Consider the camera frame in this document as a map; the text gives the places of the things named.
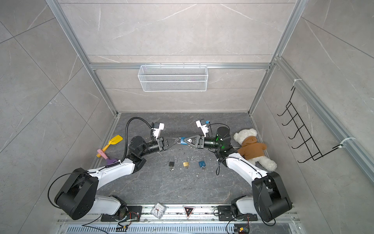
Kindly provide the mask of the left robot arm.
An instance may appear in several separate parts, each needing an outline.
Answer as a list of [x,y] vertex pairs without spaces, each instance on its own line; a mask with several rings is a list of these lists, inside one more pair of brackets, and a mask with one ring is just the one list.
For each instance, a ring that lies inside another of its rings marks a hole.
[[139,171],[146,163],[146,155],[165,151],[181,141],[182,138],[159,137],[145,142],[141,136],[135,136],[124,159],[96,169],[77,168],[70,173],[55,196],[54,203],[73,220],[87,214],[109,215],[113,219],[122,220],[127,210],[126,202],[115,195],[99,196],[97,190],[118,178]]

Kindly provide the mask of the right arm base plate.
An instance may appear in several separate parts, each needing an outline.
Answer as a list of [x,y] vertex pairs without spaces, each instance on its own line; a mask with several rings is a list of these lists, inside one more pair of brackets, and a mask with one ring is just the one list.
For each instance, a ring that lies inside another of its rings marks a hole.
[[239,209],[231,206],[218,206],[213,214],[219,218],[220,221],[230,221],[235,218],[237,220],[249,220],[249,221],[258,221],[257,214],[247,213],[243,214]]

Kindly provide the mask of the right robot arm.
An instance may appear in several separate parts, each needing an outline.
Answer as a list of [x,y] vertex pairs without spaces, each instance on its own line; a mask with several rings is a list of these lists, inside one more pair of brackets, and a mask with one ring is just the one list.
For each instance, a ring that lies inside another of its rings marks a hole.
[[211,149],[219,165],[232,169],[250,184],[252,196],[242,196],[231,203],[235,217],[257,214],[269,223],[292,209],[283,181],[275,172],[277,165],[265,156],[266,145],[257,141],[256,130],[244,129],[231,136],[230,129],[221,126],[215,136],[204,133],[182,138],[181,143]]

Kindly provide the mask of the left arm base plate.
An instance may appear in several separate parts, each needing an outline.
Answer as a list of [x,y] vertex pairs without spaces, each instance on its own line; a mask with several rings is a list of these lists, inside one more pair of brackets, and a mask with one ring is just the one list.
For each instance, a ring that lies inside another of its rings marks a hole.
[[120,222],[120,221],[137,221],[142,214],[142,206],[127,206],[120,208],[114,215],[103,214],[101,222]]

